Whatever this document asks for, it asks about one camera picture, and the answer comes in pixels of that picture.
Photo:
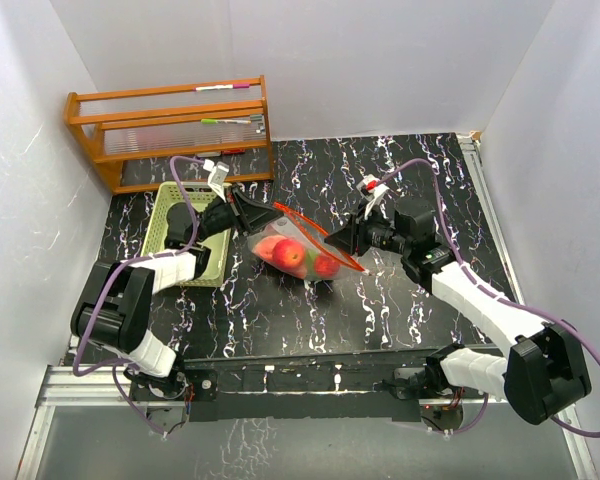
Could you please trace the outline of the red fake wax apple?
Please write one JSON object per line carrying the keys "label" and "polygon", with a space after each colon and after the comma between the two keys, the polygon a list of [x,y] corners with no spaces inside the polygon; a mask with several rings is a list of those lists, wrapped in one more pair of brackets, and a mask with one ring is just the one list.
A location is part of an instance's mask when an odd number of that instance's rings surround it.
{"label": "red fake wax apple", "polygon": [[313,262],[315,274],[324,280],[334,279],[340,270],[340,263],[329,255],[319,254]]}

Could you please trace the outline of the clear zip top bag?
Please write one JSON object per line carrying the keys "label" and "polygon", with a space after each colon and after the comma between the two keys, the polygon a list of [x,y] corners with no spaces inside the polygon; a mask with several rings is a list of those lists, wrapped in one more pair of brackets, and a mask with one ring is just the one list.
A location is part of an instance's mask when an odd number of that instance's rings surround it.
{"label": "clear zip top bag", "polygon": [[328,232],[313,220],[276,202],[282,216],[248,236],[250,251],[280,272],[307,282],[368,274],[352,256],[325,243]]}

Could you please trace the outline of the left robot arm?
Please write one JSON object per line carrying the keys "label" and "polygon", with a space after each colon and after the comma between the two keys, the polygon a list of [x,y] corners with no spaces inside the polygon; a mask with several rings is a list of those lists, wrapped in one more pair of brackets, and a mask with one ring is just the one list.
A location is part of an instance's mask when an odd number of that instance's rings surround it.
{"label": "left robot arm", "polygon": [[282,216],[281,210],[232,187],[201,213],[188,199],[171,207],[165,250],[121,262],[97,261],[70,321],[71,333],[79,338],[73,373],[81,377],[106,365],[129,365],[152,377],[162,397],[180,396],[187,376],[174,366],[177,354],[149,328],[153,295],[206,271],[211,250],[202,243],[208,238],[231,230],[256,234]]}

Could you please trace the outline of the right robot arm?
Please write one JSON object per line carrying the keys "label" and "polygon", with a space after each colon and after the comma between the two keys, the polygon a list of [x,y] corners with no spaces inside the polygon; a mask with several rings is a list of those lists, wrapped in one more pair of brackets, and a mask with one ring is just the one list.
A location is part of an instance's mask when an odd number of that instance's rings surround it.
{"label": "right robot arm", "polygon": [[343,227],[325,238],[349,255],[370,248],[400,255],[412,282],[453,307],[500,352],[478,353],[453,343],[430,354],[410,383],[440,397],[470,388],[506,399],[532,425],[586,397],[591,382],[580,342],[565,328],[509,305],[503,293],[458,262],[440,241],[434,216],[425,200],[398,199],[393,220],[361,203]]}

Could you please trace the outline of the pale green plastic basket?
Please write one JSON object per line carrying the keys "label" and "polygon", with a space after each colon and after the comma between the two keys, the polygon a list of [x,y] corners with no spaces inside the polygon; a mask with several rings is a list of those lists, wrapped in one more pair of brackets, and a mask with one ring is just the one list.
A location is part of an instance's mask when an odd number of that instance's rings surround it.
{"label": "pale green plastic basket", "polygon": [[[205,182],[185,182],[184,188],[198,214],[217,197],[216,193]],[[174,220],[184,220],[185,225],[191,223],[190,213],[184,204],[177,184],[167,181],[160,185],[154,202],[153,212],[147,228],[141,255],[148,256],[165,249],[165,240],[170,222],[168,212],[176,206]],[[225,269],[228,258],[229,243],[232,237],[231,230],[207,238],[202,245],[211,250],[207,269],[198,278],[180,283],[183,287],[220,287],[224,283]]]}

